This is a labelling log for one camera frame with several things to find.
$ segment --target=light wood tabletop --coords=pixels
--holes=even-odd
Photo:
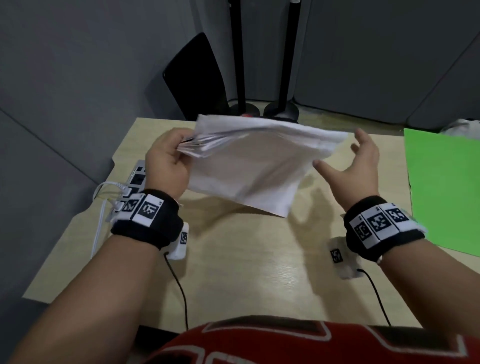
[[[173,127],[194,128],[190,121],[138,118],[115,152],[108,181],[124,183],[153,141]],[[411,212],[404,141],[401,136],[372,135],[380,149],[380,194]],[[347,140],[327,159],[345,169],[353,160]],[[75,216],[24,294],[50,303],[88,263],[102,200],[118,191],[107,186]],[[366,277],[341,280],[326,247],[344,236],[343,210],[328,184],[311,169],[300,183],[290,215],[280,218],[218,197],[186,191],[180,216],[189,223],[187,257],[172,261],[188,303],[190,327],[241,315],[277,315],[300,319],[386,324]],[[109,234],[104,223],[101,237]],[[480,272],[480,258],[446,251]],[[392,325],[419,326],[380,268],[362,260]],[[181,292],[159,254],[141,324],[183,332]]]

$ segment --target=green folder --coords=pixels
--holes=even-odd
[[[413,217],[434,244],[480,256],[480,141],[404,133]]]

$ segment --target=forearm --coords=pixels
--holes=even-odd
[[[384,254],[383,272],[423,327],[480,337],[480,275],[428,240]]]
[[[139,325],[158,249],[111,236],[17,346],[10,363],[118,363]]]

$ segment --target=sheet of paper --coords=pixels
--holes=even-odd
[[[480,256],[480,141],[404,133],[413,217],[434,244]]]
[[[261,118],[199,115],[189,189],[286,217],[314,159],[330,156],[347,133]]]

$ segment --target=paper stack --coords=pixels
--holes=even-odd
[[[189,189],[286,217],[314,159],[347,133],[262,118],[199,115],[178,150],[194,158]]]

